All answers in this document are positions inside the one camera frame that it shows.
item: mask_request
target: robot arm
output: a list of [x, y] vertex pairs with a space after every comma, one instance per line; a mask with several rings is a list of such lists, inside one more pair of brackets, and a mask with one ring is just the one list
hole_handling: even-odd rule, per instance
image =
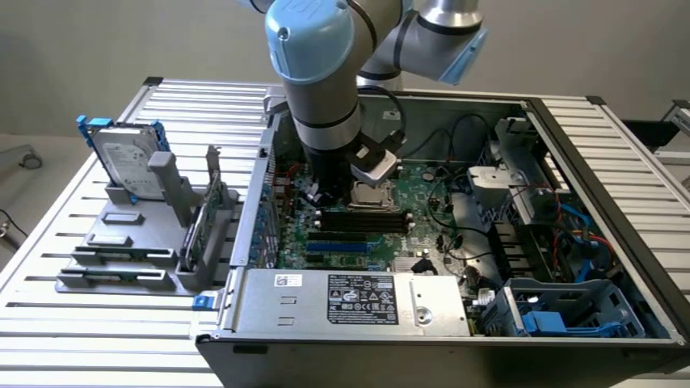
[[357, 73], [361, 85], [399, 89], [400, 72], [456, 85], [484, 43], [478, 0], [429, 0], [409, 11]]
[[458, 83], [486, 36], [476, 0], [429, 0], [419, 13], [412, 0], [240, 2], [267, 13], [271, 62], [315, 178], [307, 196], [339, 198], [352, 176], [376, 186], [404, 133], [381, 143], [361, 133], [356, 77], [375, 85], [404, 70]]

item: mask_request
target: power supply label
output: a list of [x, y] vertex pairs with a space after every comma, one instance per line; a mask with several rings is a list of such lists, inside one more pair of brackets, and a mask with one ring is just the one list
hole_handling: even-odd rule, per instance
[[328, 275], [328, 321], [333, 325], [396, 325], [392, 276]]

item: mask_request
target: light blue robot joint cap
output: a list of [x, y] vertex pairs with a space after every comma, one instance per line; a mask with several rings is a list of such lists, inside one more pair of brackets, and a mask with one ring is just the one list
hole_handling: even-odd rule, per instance
[[345, 0], [276, 0], [265, 31], [272, 67], [296, 84], [327, 78], [345, 62], [355, 42]]
[[401, 20], [405, 18], [407, 12], [413, 10], [413, 0], [400, 0], [400, 20], [397, 20], [397, 23], [401, 23]]
[[488, 34], [488, 30], [482, 28], [472, 40], [464, 46], [463, 51], [458, 54], [455, 61], [451, 63], [451, 66], [446, 70], [446, 72], [440, 75], [439, 81], [447, 83], [450, 85], [456, 85], [460, 82], [460, 78], [467, 72], [470, 66], [476, 59], [476, 55], [484, 45], [486, 35]]

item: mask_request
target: slotted metal work surface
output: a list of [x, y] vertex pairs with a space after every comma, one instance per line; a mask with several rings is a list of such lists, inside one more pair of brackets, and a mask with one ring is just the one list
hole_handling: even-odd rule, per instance
[[[164, 122], [177, 166], [195, 185], [204, 186], [208, 180], [205, 146], [221, 146], [223, 179], [245, 195], [255, 147], [265, 129], [260, 114], [264, 91], [265, 86], [257, 85], [165, 80], [139, 91], [120, 120]], [[647, 243], [660, 246], [659, 234], [682, 230], [680, 227], [672, 227], [672, 232], [663, 229], [670, 229], [668, 218], [678, 221], [672, 225], [690, 229], [678, 219], [682, 217], [662, 215], [667, 208], [658, 202], [664, 199], [674, 203], [675, 197], [663, 184], [650, 184], [654, 173], [644, 170], [647, 164], [635, 158], [634, 150], [622, 147], [626, 140], [614, 135], [612, 125], [603, 125], [608, 121], [598, 116], [600, 111], [584, 99], [548, 97], [547, 105], [559, 120], [570, 120], [572, 125], [562, 122], [570, 136], [583, 137], [580, 151], [592, 166], [596, 165], [595, 172], [614, 173], [600, 178], [611, 179], [606, 185], [620, 194], [616, 196], [616, 200], [624, 201], [620, 206], [643, 209], [634, 210], [628, 217], [640, 217]], [[592, 137], [610, 141], [591, 142]], [[610, 150], [614, 151], [610, 158], [590, 158], [606, 155]], [[635, 192], [632, 177], [639, 178], [640, 174], [646, 178], [640, 194], [624, 196]], [[68, 264], [70, 250], [104, 207], [105, 181], [103, 168], [92, 156], [0, 274], [0, 386], [220, 387], [188, 338], [189, 323], [197, 319], [215, 321], [216, 313], [192, 312], [191, 297], [64, 294], [53, 290], [54, 275]], [[659, 211], [644, 213], [648, 209]], [[672, 255], [684, 250], [683, 243], [660, 252], [664, 255], [659, 259], [663, 258], [668, 268], [690, 265], [680, 255]], [[690, 369], [671, 376], [643, 378], [619, 387], [687, 386], [682, 379], [690, 378]]]
[[544, 104], [670, 278], [690, 300], [690, 197], [606, 106]]

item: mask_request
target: blue tab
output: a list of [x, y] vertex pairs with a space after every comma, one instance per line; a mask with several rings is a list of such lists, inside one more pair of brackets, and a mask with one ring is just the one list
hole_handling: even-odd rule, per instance
[[212, 311], [213, 301], [213, 297], [208, 297], [205, 295], [196, 295], [193, 297], [192, 311]]
[[112, 119], [108, 117], [93, 117], [88, 125], [93, 127], [109, 127], [112, 125]]
[[564, 335], [568, 331], [556, 311], [531, 311], [522, 316], [522, 322], [531, 335]]
[[88, 148], [93, 148], [93, 139], [91, 138], [91, 133], [88, 133], [87, 120], [88, 120], [88, 117], [84, 115], [80, 115], [78, 117], [76, 117], [76, 123], [78, 124], [76, 128], [78, 129], [78, 133], [87, 140]]
[[439, 81], [447, 83], [450, 85], [456, 85], [460, 82], [460, 78], [467, 72], [470, 66], [476, 59], [476, 54], [484, 45], [486, 34], [488, 34], [488, 30], [482, 28], [472, 40], [467, 43], [463, 51], [459, 53], [455, 61], [451, 66], [446, 70], [446, 72], [440, 75]]
[[616, 334], [623, 335], [624, 337], [630, 337], [630, 333], [626, 335], [623, 332], [623, 325], [620, 322], [608, 322], [599, 327], [568, 327], [570, 337], [610, 338]]
[[159, 138], [159, 150], [171, 152], [171, 144], [168, 143], [163, 123], [159, 120], [153, 120], [153, 122], [151, 123], [151, 127], [153, 127], [155, 134]]
[[292, 83], [321, 81], [343, 65], [355, 43], [345, 0], [276, 0], [267, 12], [271, 63]]

